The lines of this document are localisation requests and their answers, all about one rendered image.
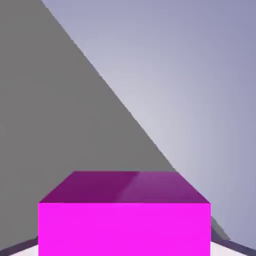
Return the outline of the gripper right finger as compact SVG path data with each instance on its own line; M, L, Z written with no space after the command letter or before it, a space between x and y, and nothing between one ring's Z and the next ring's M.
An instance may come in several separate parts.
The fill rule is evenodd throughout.
M256 249L231 240L224 229L211 217L211 256L256 256Z

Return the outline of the small magenta cube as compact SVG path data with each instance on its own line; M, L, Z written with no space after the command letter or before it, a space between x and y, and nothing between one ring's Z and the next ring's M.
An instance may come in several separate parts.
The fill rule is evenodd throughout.
M75 171L38 203L38 256L211 256L211 204L175 171Z

